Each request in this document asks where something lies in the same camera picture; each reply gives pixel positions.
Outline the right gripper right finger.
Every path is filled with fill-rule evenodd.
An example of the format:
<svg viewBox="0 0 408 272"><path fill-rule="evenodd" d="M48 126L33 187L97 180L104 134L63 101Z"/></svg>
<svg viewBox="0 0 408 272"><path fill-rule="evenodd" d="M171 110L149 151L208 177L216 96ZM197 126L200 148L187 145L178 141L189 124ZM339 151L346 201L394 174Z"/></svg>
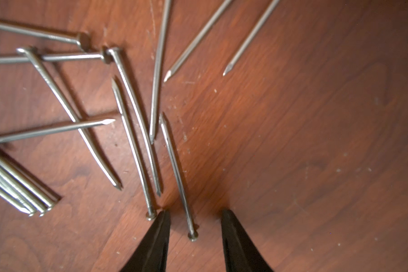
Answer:
<svg viewBox="0 0 408 272"><path fill-rule="evenodd" d="M227 272L272 272L233 211L222 210L224 260Z"/></svg>

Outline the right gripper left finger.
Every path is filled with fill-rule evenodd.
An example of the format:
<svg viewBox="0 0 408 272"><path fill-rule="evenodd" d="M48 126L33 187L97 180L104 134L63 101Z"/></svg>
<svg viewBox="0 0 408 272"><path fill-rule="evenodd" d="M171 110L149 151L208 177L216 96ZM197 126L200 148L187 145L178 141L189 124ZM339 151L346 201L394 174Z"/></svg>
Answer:
<svg viewBox="0 0 408 272"><path fill-rule="evenodd" d="M171 213L161 211L121 272L165 272L170 241Z"/></svg>

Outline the steel nail bundle nail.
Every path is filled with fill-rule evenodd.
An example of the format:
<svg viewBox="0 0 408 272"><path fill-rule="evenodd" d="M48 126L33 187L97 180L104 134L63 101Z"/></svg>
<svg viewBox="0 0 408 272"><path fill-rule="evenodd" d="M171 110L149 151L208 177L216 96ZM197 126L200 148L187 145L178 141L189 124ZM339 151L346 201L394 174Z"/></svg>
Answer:
<svg viewBox="0 0 408 272"><path fill-rule="evenodd" d="M57 203L21 168L5 159L0 159L0 196L29 216L43 216Z"/></svg>

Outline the steel nail upper pair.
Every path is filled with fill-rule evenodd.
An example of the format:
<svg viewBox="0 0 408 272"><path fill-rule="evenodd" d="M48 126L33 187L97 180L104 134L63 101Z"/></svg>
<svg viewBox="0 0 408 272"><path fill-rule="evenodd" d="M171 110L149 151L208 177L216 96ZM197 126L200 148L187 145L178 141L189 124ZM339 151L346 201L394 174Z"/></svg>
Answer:
<svg viewBox="0 0 408 272"><path fill-rule="evenodd" d="M232 59L230 59L230 61L228 62L226 68L224 69L223 76L226 76L234 68L236 63L239 61L243 53L249 47L250 43L255 38L255 36L258 34L259 30L263 27L263 25L265 24L267 19L270 17L271 13L274 11L274 9L279 4L279 2L280 0L272 0L269 3L266 10L259 17L254 27L251 29L247 37L244 39L244 41L241 43L241 45L239 46L239 48L233 55Z"/></svg>

